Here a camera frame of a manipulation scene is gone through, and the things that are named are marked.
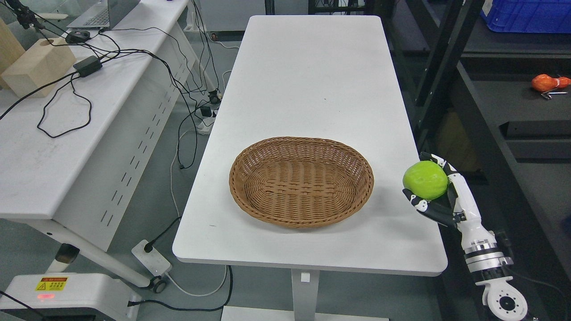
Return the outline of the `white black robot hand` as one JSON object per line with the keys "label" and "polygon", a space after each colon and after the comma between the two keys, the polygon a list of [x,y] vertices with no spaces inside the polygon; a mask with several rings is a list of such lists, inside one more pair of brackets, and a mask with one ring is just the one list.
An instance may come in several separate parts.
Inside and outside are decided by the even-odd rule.
{"label": "white black robot hand", "polygon": [[465,253],[496,248],[497,240],[483,227],[476,201],[463,175],[438,155],[421,152],[419,158],[421,161],[436,163],[448,177],[447,192],[452,208],[448,210],[416,195],[410,189],[403,189],[403,194],[416,211],[443,226],[457,228],[462,234],[461,247]]}

